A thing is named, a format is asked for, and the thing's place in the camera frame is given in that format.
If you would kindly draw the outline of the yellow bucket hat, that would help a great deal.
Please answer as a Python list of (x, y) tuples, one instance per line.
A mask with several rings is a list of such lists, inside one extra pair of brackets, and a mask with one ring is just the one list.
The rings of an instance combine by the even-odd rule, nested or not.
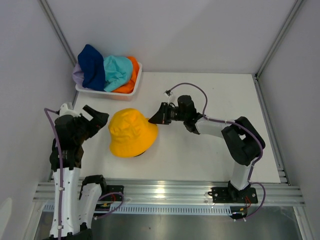
[(110, 152), (119, 158), (132, 158), (148, 150), (159, 130), (139, 110), (125, 108), (116, 112), (109, 122)]

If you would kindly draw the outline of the dark blue bucket hat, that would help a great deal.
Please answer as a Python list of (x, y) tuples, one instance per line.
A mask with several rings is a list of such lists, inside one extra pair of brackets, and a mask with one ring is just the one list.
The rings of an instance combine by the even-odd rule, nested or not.
[(93, 46), (86, 44), (77, 60), (84, 77), (82, 87), (102, 92), (106, 82), (103, 56)]

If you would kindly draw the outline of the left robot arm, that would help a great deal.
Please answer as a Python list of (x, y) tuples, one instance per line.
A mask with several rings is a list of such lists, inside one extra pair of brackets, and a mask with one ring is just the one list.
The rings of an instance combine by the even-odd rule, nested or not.
[(102, 175), (90, 175), (80, 180), (83, 143), (103, 128), (109, 114), (88, 105), (81, 113), (64, 103), (50, 119), (54, 133), (51, 154), (54, 180), (54, 214), (48, 239), (91, 240), (91, 228), (98, 200), (107, 197), (108, 187)]

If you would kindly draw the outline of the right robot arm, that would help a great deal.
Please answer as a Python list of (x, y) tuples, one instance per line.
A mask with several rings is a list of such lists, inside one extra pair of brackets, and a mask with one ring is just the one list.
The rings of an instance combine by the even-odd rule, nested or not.
[(256, 204), (256, 190), (250, 179), (254, 165), (263, 155), (265, 141), (244, 116), (234, 121), (213, 119), (197, 112), (189, 95), (182, 95), (177, 105), (162, 102), (149, 123), (169, 125), (172, 121), (183, 122), (185, 128), (196, 135), (222, 138), (235, 161), (230, 181), (226, 187), (212, 187), (208, 195), (214, 203), (244, 203), (246, 199)]

